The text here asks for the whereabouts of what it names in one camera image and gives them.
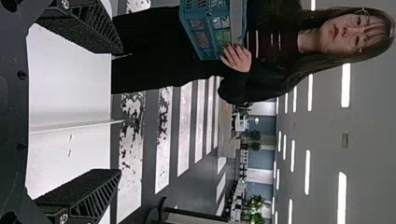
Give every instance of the black top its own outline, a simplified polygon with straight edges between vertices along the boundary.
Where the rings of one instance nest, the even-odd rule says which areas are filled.
[[[265,13],[263,10],[268,9],[269,1],[247,1],[246,47],[248,46],[252,53],[253,60],[248,73],[232,70],[230,75],[221,81],[219,96],[229,104],[265,101],[282,95],[293,87],[286,83],[286,78],[290,66],[301,57],[297,47],[298,31],[284,31],[280,27],[273,30],[257,26],[261,23],[261,17],[256,15]],[[302,9],[299,0],[277,0],[276,3],[280,8]]]

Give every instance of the blue basket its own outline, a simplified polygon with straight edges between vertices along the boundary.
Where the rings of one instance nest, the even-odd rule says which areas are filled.
[[[201,60],[219,60],[221,47],[243,45],[247,0],[180,0],[180,21]]]

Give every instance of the white ceiling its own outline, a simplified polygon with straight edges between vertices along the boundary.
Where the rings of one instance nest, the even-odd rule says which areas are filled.
[[[310,0],[303,4],[310,8]],[[334,6],[376,7],[396,16],[394,0],[317,1],[317,8]],[[293,224],[337,223],[339,172],[348,178],[346,224],[395,223],[395,55],[393,46],[376,59],[352,65],[350,108],[341,108],[341,67],[314,75],[312,112],[307,112],[308,79],[298,86],[296,114],[292,92],[288,115],[284,96],[279,98],[277,133],[288,135],[287,160],[282,160],[282,152],[276,153],[281,176],[276,193],[279,224],[288,223],[289,199],[293,199]],[[349,149],[342,148],[342,132],[350,133]],[[292,140],[296,141],[293,174]],[[307,149],[311,150],[309,196],[304,194]]]

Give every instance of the fluorescent light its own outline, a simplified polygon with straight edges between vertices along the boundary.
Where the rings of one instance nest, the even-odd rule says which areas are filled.
[[[290,171],[294,173],[294,153],[295,153],[296,142],[291,141],[291,163],[290,163]]]
[[[279,135],[277,136],[278,142],[277,142],[277,152],[280,152],[280,144],[282,143],[282,132],[279,132]]]
[[[305,154],[305,194],[309,195],[309,178],[311,176],[311,151]]]
[[[285,114],[288,113],[288,104],[289,104],[289,94],[286,93],[286,95],[285,95]]]
[[[286,144],[288,143],[288,137],[286,135],[283,136],[283,160],[286,160]]]
[[[350,63],[343,65],[343,87],[341,94],[341,107],[349,107],[350,103]]]
[[[276,161],[274,161],[274,171],[276,170]]]
[[[338,209],[337,224],[346,224],[347,217],[347,176],[340,172],[338,175]]]
[[[317,9],[317,0],[311,0],[311,10],[315,11]]]
[[[308,85],[308,111],[312,111],[312,89],[314,86],[314,75],[309,75],[309,85]]]
[[[276,170],[276,190],[279,190],[279,169]]]
[[[293,220],[293,200],[289,200],[289,224],[291,224]]]
[[[294,87],[293,94],[293,113],[297,111],[297,86]]]
[[[273,206],[272,215],[274,215],[274,213],[275,213],[275,197],[273,197],[273,204],[272,204],[272,206]]]
[[[276,114],[279,114],[279,97],[276,97]]]

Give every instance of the woman's hair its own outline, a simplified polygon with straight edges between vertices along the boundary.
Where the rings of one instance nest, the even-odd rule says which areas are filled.
[[[368,46],[362,50],[362,52],[355,52],[351,54],[306,54],[301,59],[297,60],[291,69],[288,71],[289,78],[288,84],[294,86],[302,78],[307,75],[317,73],[326,69],[341,66],[344,63],[358,63],[372,59],[390,48],[392,45],[395,34],[395,21],[386,12],[365,7],[371,17],[378,17],[385,23],[385,38],[382,41],[378,41],[371,46]],[[277,12],[276,25],[282,24],[285,28],[299,30],[307,30],[312,28],[319,28],[325,21],[343,16],[346,14],[353,14],[358,10],[362,10],[362,7],[332,7],[329,9],[321,9],[316,11],[311,10],[298,10],[287,11],[279,10],[282,13]]]

